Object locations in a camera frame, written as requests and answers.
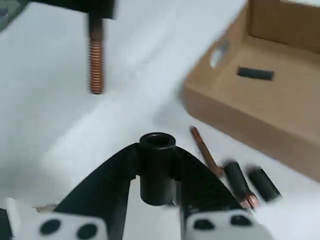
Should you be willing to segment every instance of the black hole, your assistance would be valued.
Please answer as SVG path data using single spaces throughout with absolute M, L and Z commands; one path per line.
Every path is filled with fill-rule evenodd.
M 169 138 L 165 136 L 150 136 L 147 141 L 155 147 L 164 147 L 169 145 Z
M 86 224 L 79 228 L 77 236 L 81 240 L 88 240 L 97 234 L 97 226 L 94 224 Z
M 50 235 L 55 233 L 60 228 L 61 222 L 58 219 L 52 219 L 49 221 L 46 221 L 44 224 L 42 224 L 40 228 L 40 233 L 42 235 Z
M 231 218 L 231 224 L 234 226 L 251 226 L 251 221 L 242 215 L 233 216 Z
M 200 219 L 195 221 L 193 228 L 197 230 L 213 230 L 215 229 L 215 226 L 207 219 Z

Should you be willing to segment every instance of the white table surface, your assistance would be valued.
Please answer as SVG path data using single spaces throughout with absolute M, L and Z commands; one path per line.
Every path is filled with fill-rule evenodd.
M 277 186 L 283 198 L 273 204 L 261 201 L 254 214 L 276 240 L 318 239 L 320 184 L 192 118 L 179 98 L 186 72 L 244 2 L 184 1 L 173 32 L 151 56 L 122 79 L 109 78 L 95 109 L 39 160 L 16 168 L 11 197 L 32 206 L 56 203 L 106 159 L 149 132 L 173 135 L 179 147 L 203 162 L 189 133 L 189 126 L 195 125 L 218 164 L 233 158 L 243 169 L 247 164 L 259 165 Z M 123 239 L 180 239 L 178 211 L 144 204 L 139 191 L 137 178 L 130 188 Z

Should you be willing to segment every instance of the copper tip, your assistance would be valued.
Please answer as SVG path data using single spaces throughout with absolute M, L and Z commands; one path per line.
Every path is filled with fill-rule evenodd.
M 245 200 L 240 202 L 240 205 L 245 209 L 255 210 L 260 205 L 260 203 L 256 195 L 250 193 L 246 196 Z
M 191 135 L 193 136 L 194 141 L 196 142 L 206 164 L 207 167 L 218 177 L 222 177 L 225 174 L 225 171 L 222 167 L 217 166 L 215 160 L 211 156 L 205 142 L 203 141 L 202 137 L 198 129 L 195 126 L 190 127 Z

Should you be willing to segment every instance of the white surface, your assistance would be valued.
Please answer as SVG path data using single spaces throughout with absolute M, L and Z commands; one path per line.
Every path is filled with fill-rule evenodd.
M 50 48 L 40 38 L 33 43 L 34 35 L 28 35 L 22 21 L 21 29 L 24 29 L 25 41 L 29 44 L 27 48 L 21 39 L 16 45 L 10 46 L 8 38 L 16 32 L 13 29 L 15 25 L 8 29 L 7 34 L 0 35 L 1 48 L 1 41 L 7 41 L 7 45 L 1 49 L 6 56 L 10 56 L 12 50 L 15 54 L 24 51 L 19 55 L 19 67 L 23 68 L 21 71 L 13 69 L 16 55 L 8 58 L 9 67 L 5 73 L 8 79 L 12 79 L 10 84 L 14 87 L 8 88 L 10 92 L 0 94 L 1 98 L 6 102 L 13 101 L 15 107 L 28 99 L 27 96 L 32 97 L 31 101 L 23 104 L 23 114 L 10 110 L 12 106 L 2 106 L 7 111 L 3 119 L 6 124 L 2 126 L 2 141 L 12 136 L 9 139 L 14 144 L 5 146 L 17 149 L 9 151 L 2 148 L 2 156 L 8 156 L 3 159 L 10 159 L 4 160 L 1 168 L 0 187 L 5 190 L 2 194 L 7 193 L 31 206 L 56 203 L 106 159 L 149 132 L 173 135 L 178 146 L 202 160 L 188 130 L 190 125 L 195 125 L 218 163 L 235 158 L 243 168 L 252 163 L 260 165 L 278 187 L 283 200 L 262 206 L 256 214 L 276 239 L 317 239 L 320 229 L 312 217 L 320 215 L 320 185 L 193 119 L 178 98 L 187 71 L 213 40 L 223 33 L 245 1 L 165 0 L 161 1 L 161 6 L 157 5 L 159 1 L 152 2 L 120 1 L 119 19 L 111 21 L 109 28 L 112 32 L 109 32 L 108 42 L 107 93 L 98 97 L 100 102 L 92 111 L 90 109 L 99 100 L 86 92 L 86 56 L 83 50 L 85 25 L 80 13 L 33 4 L 27 9 L 29 15 L 26 11 L 18 19 L 20 21 L 25 17 L 24 20 L 30 24 L 32 16 L 42 16 L 43 25 L 33 21 L 39 24 L 33 34 L 40 37 L 40 33 L 44 35 L 44 32 L 48 32 L 49 23 L 61 18 L 62 29 L 55 28 L 55 24 L 50 25 L 47 40 L 52 45 Z M 55 35 L 55 40 L 50 41 L 50 34 Z M 32 47 L 40 50 L 38 55 L 33 53 Z M 43 73 L 35 77 L 39 66 L 43 66 Z M 42 80 L 48 79 L 50 74 L 55 81 L 50 81 L 49 85 L 43 83 Z M 18 101 L 13 95 L 20 88 L 22 77 L 25 83 L 28 80 L 34 81 L 34 86 L 41 83 L 46 85 L 43 87 L 44 94 L 39 91 L 39 97 L 33 98 L 37 96 L 33 89 L 25 93 L 28 88 L 23 86 L 21 92 L 26 95 L 16 94 Z M 69 79 L 73 83 L 68 87 Z M 58 87 L 48 87 L 51 84 L 57 84 Z M 48 99 L 51 91 L 55 97 Z M 30 107 L 35 107 L 38 115 Z M 76 109 L 79 109 L 78 113 L 74 114 L 71 110 Z M 84 117 L 62 135 L 81 114 Z M 19 120 L 19 128 L 12 125 L 16 119 Z M 61 137 L 42 154 L 57 136 Z M 123 239 L 176 240 L 180 237 L 179 230 L 177 211 L 143 204 L 139 197 L 139 180 L 133 181 Z

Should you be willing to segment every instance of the copper threaded stud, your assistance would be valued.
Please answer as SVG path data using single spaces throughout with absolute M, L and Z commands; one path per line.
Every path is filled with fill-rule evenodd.
M 89 13 L 90 91 L 101 94 L 104 90 L 104 36 L 103 19 Z

